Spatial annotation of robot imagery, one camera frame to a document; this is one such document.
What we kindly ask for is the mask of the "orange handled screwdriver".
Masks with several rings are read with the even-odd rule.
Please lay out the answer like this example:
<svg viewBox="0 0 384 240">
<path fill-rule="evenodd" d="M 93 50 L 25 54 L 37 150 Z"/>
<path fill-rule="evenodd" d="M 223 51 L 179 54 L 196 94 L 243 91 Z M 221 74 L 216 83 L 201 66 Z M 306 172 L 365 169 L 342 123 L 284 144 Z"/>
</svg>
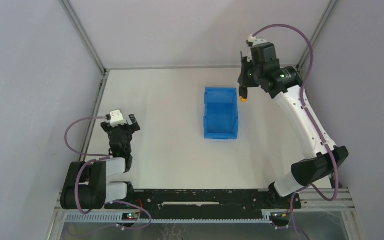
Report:
<svg viewBox="0 0 384 240">
<path fill-rule="evenodd" d="M 248 88 L 244 86 L 239 87 L 239 98 L 241 102 L 246 102 L 248 100 Z"/>
</svg>

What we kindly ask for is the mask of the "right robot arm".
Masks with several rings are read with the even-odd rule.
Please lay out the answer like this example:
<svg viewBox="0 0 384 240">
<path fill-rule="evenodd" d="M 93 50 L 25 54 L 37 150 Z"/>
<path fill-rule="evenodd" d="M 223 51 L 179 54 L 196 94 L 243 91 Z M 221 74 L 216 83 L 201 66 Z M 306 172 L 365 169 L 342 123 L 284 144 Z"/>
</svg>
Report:
<svg viewBox="0 0 384 240">
<path fill-rule="evenodd" d="M 304 159 L 291 165 L 290 172 L 271 183 L 276 198 L 285 198 L 331 174 L 349 156 L 345 146 L 330 138 L 308 101 L 303 80 L 293 66 L 281 67 L 275 45 L 264 39 L 248 41 L 248 56 L 241 57 L 239 98 L 248 99 L 249 88 L 261 88 L 280 106 L 294 127 Z"/>
</svg>

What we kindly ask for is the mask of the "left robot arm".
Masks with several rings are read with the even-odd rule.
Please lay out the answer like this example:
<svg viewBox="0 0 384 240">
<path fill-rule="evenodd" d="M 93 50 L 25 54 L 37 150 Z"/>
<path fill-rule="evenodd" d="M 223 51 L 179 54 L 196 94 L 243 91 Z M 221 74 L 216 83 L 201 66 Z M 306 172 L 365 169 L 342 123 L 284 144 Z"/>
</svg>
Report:
<svg viewBox="0 0 384 240">
<path fill-rule="evenodd" d="M 101 116 L 100 124 L 109 139 L 106 154 L 91 154 L 89 161 L 74 161 L 69 165 L 60 195 L 64 210 L 88 214 L 106 203 L 125 200 L 133 192 L 130 182 L 110 181 L 110 177 L 128 173 L 133 163 L 133 134 L 141 127 L 134 114 L 123 117 L 119 110 Z"/>
</svg>

